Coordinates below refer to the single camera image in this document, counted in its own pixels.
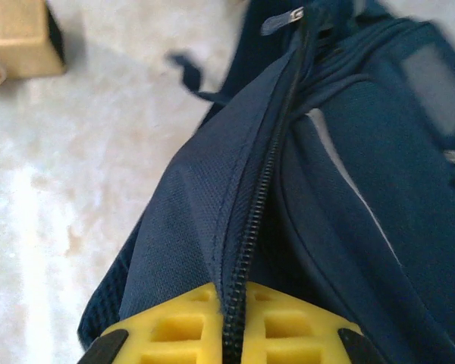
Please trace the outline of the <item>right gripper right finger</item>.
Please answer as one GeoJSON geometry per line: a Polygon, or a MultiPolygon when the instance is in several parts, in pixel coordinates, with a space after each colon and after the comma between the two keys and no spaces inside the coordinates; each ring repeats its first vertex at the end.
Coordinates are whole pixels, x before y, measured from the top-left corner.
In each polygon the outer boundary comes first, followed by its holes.
{"type": "Polygon", "coordinates": [[[246,363],[384,363],[359,326],[261,284],[246,286],[246,363]]]}

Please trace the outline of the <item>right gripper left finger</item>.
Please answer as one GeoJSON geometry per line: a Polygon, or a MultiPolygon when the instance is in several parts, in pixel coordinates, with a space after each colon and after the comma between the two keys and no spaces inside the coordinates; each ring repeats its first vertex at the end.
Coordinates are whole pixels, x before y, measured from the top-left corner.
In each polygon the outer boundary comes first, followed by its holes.
{"type": "Polygon", "coordinates": [[[221,363],[223,318],[204,284],[122,320],[93,341],[86,363],[221,363]]]}

